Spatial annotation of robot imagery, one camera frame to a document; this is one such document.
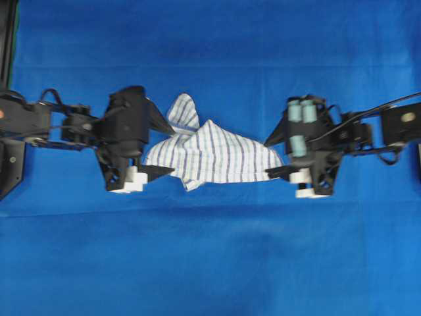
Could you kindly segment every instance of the metal bracket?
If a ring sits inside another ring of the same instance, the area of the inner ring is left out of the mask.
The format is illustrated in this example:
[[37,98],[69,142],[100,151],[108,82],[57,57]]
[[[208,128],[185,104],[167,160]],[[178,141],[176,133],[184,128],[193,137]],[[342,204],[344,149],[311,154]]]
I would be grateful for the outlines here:
[[4,140],[0,143],[0,200],[22,182],[25,143]]

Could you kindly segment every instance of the white striped towel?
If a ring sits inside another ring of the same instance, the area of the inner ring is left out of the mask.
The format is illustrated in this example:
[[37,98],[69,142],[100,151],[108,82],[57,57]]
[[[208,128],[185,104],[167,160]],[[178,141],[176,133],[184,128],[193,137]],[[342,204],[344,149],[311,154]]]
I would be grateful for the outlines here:
[[278,154],[249,138],[233,134],[212,120],[200,127],[193,99],[178,96],[168,112],[177,134],[155,145],[146,165],[174,168],[187,191],[206,182],[254,182],[270,180],[266,169],[282,165]]

